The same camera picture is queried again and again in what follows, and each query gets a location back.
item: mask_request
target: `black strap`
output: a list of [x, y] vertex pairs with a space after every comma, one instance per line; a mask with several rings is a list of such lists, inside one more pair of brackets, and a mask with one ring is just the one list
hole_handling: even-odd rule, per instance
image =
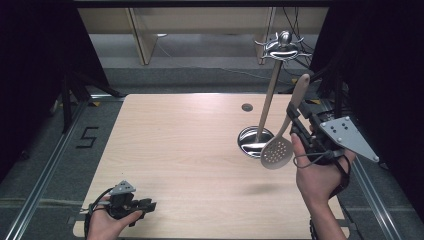
[[335, 195], [339, 194], [341, 191], [346, 189], [346, 187], [349, 185], [350, 182], [350, 172], [351, 172], [351, 164], [349, 159], [346, 157], [346, 155], [341, 156], [343, 159], [347, 162], [347, 172], [344, 170], [342, 165], [340, 165], [338, 160], [334, 161], [334, 165], [336, 165], [337, 169], [339, 170], [340, 174], [342, 174], [342, 179], [340, 180], [339, 186], [337, 186], [333, 192], [330, 194], [330, 198], [334, 197]]

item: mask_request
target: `slotted spoon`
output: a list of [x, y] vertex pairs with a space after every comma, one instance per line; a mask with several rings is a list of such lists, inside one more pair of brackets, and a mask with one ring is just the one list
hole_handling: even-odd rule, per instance
[[[309, 86], [309, 74], [303, 74], [296, 83], [290, 102], [298, 108]], [[290, 124], [290, 118], [286, 116], [280, 131], [269, 140], [261, 151], [261, 163], [265, 168], [277, 169], [286, 165], [293, 154], [291, 142], [283, 137]]]

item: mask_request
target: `human hand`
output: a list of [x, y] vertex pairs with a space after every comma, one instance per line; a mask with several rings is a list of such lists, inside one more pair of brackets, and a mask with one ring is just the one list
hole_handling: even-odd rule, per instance
[[87, 240], [115, 240], [126, 226], [137, 221], [143, 214], [142, 211], [135, 211], [117, 220], [107, 213], [104, 206], [96, 209], [98, 210], [91, 216]]
[[[296, 134], [291, 135], [293, 151], [297, 157], [297, 165], [306, 166], [310, 164], [308, 157], [305, 155], [305, 149]], [[352, 163], [356, 154], [352, 151], [345, 150], [345, 156]], [[345, 169], [348, 163], [339, 159], [340, 165]], [[298, 168], [296, 172], [296, 183], [302, 197], [309, 207], [311, 205], [326, 205], [332, 191], [340, 184], [341, 173], [334, 164], [316, 165], [312, 164], [306, 168]]]

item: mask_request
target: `metal stand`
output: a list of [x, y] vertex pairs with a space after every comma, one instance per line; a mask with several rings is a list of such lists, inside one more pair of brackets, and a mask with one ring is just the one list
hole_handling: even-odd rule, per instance
[[261, 151], [265, 144], [271, 140], [274, 135], [265, 129], [265, 122], [268, 117], [269, 108], [274, 96], [277, 80], [280, 75], [283, 62], [294, 60], [298, 56], [308, 56], [308, 54], [299, 53], [297, 45], [291, 43], [291, 33], [283, 31], [280, 34], [276, 33], [276, 38], [267, 43], [258, 43], [264, 47], [264, 55], [262, 58], [275, 59], [274, 69], [271, 76], [271, 81], [268, 86], [264, 107], [262, 109], [261, 119], [258, 126], [251, 126], [243, 129], [237, 139], [237, 144], [240, 149], [250, 157], [260, 158]]
[[261, 151], [265, 144], [274, 137], [274, 135], [265, 129], [265, 122], [268, 117], [269, 108], [274, 96], [275, 87], [277, 85], [278, 76], [280, 75], [281, 65], [283, 61], [276, 60], [274, 70], [272, 72], [271, 81], [269, 82], [264, 107], [262, 109], [259, 126], [251, 126], [243, 129], [238, 136], [238, 145], [240, 149], [247, 155], [260, 158]]

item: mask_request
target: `metal rail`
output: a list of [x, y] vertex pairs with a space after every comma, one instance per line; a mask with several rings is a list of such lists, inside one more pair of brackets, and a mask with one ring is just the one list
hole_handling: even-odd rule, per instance
[[385, 204], [381, 200], [374, 186], [372, 185], [364, 167], [358, 157], [352, 165], [352, 171], [358, 179], [359, 185], [362, 188], [362, 192], [365, 195], [368, 203], [374, 215], [380, 224], [381, 230], [383, 231], [386, 239], [401, 240], [403, 239], [395, 226], [395, 223], [387, 210]]
[[75, 130], [75, 126], [86, 107], [87, 102], [81, 101], [78, 104], [73, 114], [74, 121], [70, 125], [68, 131], [63, 133], [60, 137], [59, 142], [56, 145], [52, 155], [50, 156], [46, 166], [44, 167], [43, 172], [41, 173], [34, 188], [26, 199], [18, 216], [13, 221], [6, 239], [18, 240], [22, 238], [32, 216], [35, 213], [35, 210], [37, 209], [41, 196], [44, 193], [44, 190], [46, 189], [48, 183], [50, 182], [50, 179], [53, 176], [53, 173], [69, 143], [69, 140]]

